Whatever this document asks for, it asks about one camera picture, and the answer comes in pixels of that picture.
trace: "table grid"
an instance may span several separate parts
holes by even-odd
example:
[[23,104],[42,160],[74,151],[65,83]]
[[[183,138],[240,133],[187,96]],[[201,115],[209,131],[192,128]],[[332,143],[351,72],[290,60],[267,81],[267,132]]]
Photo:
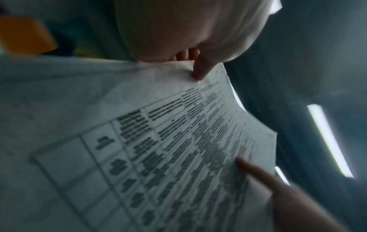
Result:
[[[234,178],[226,164],[255,150],[228,110],[219,81],[204,82],[84,131],[37,163],[90,231],[203,231],[215,207],[238,210],[245,194],[232,202],[225,193],[236,191],[223,183]],[[215,206],[201,212],[204,199]],[[205,225],[192,221],[199,214]]]

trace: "person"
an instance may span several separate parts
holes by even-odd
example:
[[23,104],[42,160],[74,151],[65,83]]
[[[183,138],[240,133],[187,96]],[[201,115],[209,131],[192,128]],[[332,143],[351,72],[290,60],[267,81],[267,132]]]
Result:
[[202,80],[219,62],[245,52],[263,29],[273,0],[114,0],[120,36],[146,62],[195,60]]
[[259,167],[236,158],[237,166],[273,192],[275,227],[278,232],[349,232],[325,209],[295,186],[288,186]]

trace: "paper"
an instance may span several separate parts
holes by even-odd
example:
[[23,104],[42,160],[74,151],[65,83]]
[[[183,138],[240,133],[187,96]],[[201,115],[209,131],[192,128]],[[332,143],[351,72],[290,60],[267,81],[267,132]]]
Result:
[[0,231],[273,231],[276,133],[223,64],[0,59]]

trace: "orange object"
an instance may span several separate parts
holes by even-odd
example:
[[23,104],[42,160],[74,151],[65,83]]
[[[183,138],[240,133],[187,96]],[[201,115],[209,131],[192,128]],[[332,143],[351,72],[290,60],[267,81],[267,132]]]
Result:
[[0,15],[0,44],[12,55],[39,55],[57,48],[43,23],[24,16]]

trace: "finger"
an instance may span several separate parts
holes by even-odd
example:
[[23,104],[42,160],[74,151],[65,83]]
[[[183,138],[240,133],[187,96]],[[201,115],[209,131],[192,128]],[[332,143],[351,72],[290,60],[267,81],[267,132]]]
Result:
[[194,62],[193,77],[199,81],[203,80],[205,76],[214,68],[215,65],[216,63],[210,62],[201,54],[199,54]]
[[177,53],[176,58],[178,61],[180,60],[187,60],[188,59],[188,50],[183,50],[179,53]]
[[236,163],[237,166],[241,169],[241,171],[251,174],[253,177],[262,182],[274,193],[277,193],[282,189],[286,188],[283,182],[281,182],[274,176],[270,175],[266,171],[262,170],[261,168],[247,163],[242,157],[237,157]]
[[199,49],[197,48],[190,48],[188,50],[188,59],[189,60],[196,60],[198,58],[198,55],[200,54]]

